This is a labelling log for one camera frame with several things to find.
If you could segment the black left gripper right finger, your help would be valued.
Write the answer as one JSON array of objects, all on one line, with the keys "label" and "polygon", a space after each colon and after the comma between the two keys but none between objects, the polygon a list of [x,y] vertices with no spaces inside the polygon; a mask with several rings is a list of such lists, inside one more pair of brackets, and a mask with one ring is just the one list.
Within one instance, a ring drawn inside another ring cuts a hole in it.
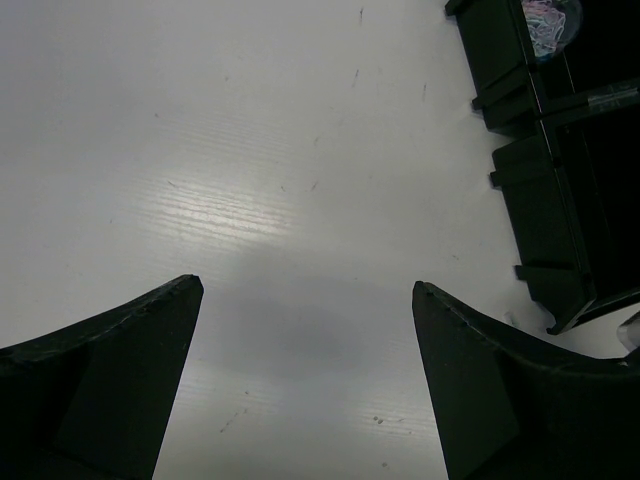
[{"label": "black left gripper right finger", "polygon": [[639,355],[596,359],[417,282],[412,310],[452,479],[635,479]]}]

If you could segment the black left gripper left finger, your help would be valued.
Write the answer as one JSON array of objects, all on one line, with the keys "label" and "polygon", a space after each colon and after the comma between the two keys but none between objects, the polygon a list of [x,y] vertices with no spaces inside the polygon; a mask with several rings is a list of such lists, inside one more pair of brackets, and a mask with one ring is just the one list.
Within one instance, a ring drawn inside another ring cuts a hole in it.
[{"label": "black left gripper left finger", "polygon": [[152,478],[203,294],[182,275],[3,348],[2,478]]}]

